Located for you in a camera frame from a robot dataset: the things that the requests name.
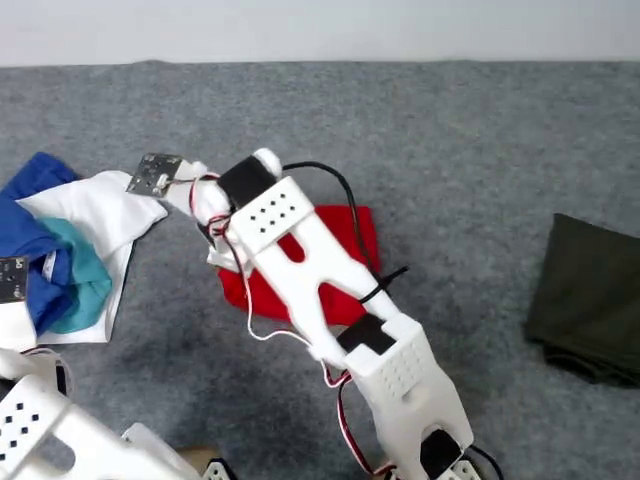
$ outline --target black cable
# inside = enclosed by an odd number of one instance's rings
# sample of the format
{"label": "black cable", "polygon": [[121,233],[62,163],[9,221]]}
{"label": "black cable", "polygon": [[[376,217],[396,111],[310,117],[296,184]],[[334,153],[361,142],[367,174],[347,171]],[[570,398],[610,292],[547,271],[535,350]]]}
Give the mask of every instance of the black cable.
{"label": "black cable", "polygon": [[356,234],[356,239],[358,240],[358,248],[360,249],[360,252],[362,253],[362,256],[364,257],[365,261],[367,262],[367,268],[369,269],[369,272],[371,272],[371,275],[373,276],[373,278],[375,278],[376,282],[378,283],[378,286],[376,288],[374,288],[371,292],[369,292],[367,295],[365,295],[363,298],[359,300],[360,303],[366,303],[369,300],[371,300],[373,297],[375,297],[381,290],[386,291],[389,284],[396,277],[405,273],[409,269],[409,267],[402,267],[385,277],[380,277],[380,275],[378,274],[378,272],[376,272],[373,266],[373,261],[371,260],[371,256],[369,255],[367,246],[364,243],[364,237],[362,236],[362,228],[360,226],[360,217],[358,216],[356,198],[353,195],[353,190],[351,190],[351,186],[349,185],[349,182],[347,181],[347,179],[335,168],[320,162],[309,161],[309,162],[290,163],[288,165],[284,165],[282,169],[294,170],[296,168],[305,168],[305,167],[318,168],[320,170],[324,170],[325,172],[330,173],[340,182],[340,185],[342,186],[345,193],[347,194],[347,202],[349,203],[349,208],[351,210],[351,217],[353,219],[353,230]]}
{"label": "black cable", "polygon": [[491,455],[489,455],[487,452],[485,452],[483,449],[481,449],[476,445],[469,445],[469,449],[473,450],[481,457],[484,457],[484,459],[487,460],[491,464],[493,469],[496,471],[496,475],[498,475],[498,479],[504,480],[504,474],[502,473],[502,469],[500,468],[500,465],[498,464],[495,458],[493,458]]}
{"label": "black cable", "polygon": [[373,277],[376,279],[378,283],[382,283],[382,279],[380,278],[375,268],[373,267],[373,261],[371,260],[369,251],[367,250],[367,247],[364,244],[364,237],[362,236],[362,230],[360,227],[360,217],[358,216],[356,198],[353,195],[353,190],[351,190],[351,186],[349,185],[349,182],[347,182],[347,179],[344,177],[344,175],[342,175],[335,168],[320,162],[290,163],[288,165],[284,165],[282,169],[294,170],[296,168],[305,168],[305,167],[319,168],[320,170],[324,170],[325,172],[328,172],[334,177],[336,177],[340,182],[340,185],[344,189],[344,192],[347,194],[347,201],[349,202],[349,207],[351,208],[351,217],[353,218],[353,229],[356,233],[356,238],[358,240],[358,247],[360,248],[360,252],[362,253],[362,256],[365,258],[367,262],[367,267],[369,268],[371,275],[373,275]]}

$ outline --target gray carpet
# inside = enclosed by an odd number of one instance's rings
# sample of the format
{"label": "gray carpet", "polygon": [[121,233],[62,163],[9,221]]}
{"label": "gray carpet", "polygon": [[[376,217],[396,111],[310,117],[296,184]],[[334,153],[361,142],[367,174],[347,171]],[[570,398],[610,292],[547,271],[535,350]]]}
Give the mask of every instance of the gray carpet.
{"label": "gray carpet", "polygon": [[[147,151],[222,171],[262,146],[337,167],[374,209],[384,265],[412,267],[394,298],[509,479],[638,478],[639,393],[546,366],[522,327],[554,212],[640,236],[639,64],[0,70],[0,181],[38,150],[91,175]],[[296,176],[314,201],[343,201],[324,173]],[[205,256],[177,212],[137,243],[111,344],[60,349],[77,403],[116,431],[216,444],[242,480],[365,478],[318,366],[287,339],[251,340]]]}

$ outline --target dark green cloth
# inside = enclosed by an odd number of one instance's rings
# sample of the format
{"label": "dark green cloth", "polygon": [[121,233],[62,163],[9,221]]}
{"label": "dark green cloth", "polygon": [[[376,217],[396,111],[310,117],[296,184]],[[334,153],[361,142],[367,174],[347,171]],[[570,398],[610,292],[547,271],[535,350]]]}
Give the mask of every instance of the dark green cloth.
{"label": "dark green cloth", "polygon": [[525,331],[549,363],[640,386],[640,239],[556,214]]}

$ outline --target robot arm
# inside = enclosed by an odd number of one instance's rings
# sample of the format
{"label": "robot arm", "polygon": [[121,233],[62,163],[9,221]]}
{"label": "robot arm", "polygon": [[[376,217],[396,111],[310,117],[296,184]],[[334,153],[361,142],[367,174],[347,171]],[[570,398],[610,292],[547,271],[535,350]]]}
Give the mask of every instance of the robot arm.
{"label": "robot arm", "polygon": [[[260,271],[286,304],[310,354],[349,371],[371,408],[378,440],[397,467],[396,478],[479,478],[461,460],[473,434],[422,326],[384,291],[369,295],[378,287],[375,278],[344,251],[295,181],[282,178],[272,152],[259,150],[221,176],[201,163],[150,154],[129,191],[165,198],[193,215],[210,243],[210,263],[241,272],[245,284],[251,269]],[[228,222],[222,236],[212,235],[218,219]],[[293,262],[279,247],[288,234],[302,246],[304,261]],[[327,328],[318,297],[323,282],[354,297],[370,297],[367,313],[338,338]],[[200,478],[144,426],[134,425],[122,438],[114,435],[57,391],[55,382],[43,379],[46,366],[36,360],[0,349],[0,480]],[[38,445],[49,436],[74,451],[68,472],[38,455]]]}
{"label": "robot arm", "polygon": [[[148,164],[154,161],[147,158]],[[187,179],[193,178],[188,165],[181,161]],[[148,173],[134,179],[131,191],[136,182],[156,185],[161,180]],[[310,354],[350,372],[398,478],[436,479],[449,472],[473,443],[452,381],[438,366],[422,326],[384,291],[364,304],[367,314],[354,326],[338,338],[331,334],[318,287],[326,282],[363,298],[378,283],[342,248],[293,178],[282,178],[278,158],[258,150],[216,181],[200,181],[194,188],[182,184],[185,178],[179,175],[169,182],[175,179],[166,189],[167,200],[201,225],[215,218],[228,221],[224,242],[210,238],[209,261],[245,275],[256,268],[287,306]],[[285,235],[303,248],[302,262],[290,260],[278,245]]]}

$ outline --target white wall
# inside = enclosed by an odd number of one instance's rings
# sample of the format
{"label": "white wall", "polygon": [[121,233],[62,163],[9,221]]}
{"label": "white wall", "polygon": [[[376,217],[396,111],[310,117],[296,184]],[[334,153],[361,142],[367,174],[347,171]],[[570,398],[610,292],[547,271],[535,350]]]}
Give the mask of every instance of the white wall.
{"label": "white wall", "polygon": [[640,0],[0,0],[0,65],[640,59]]}

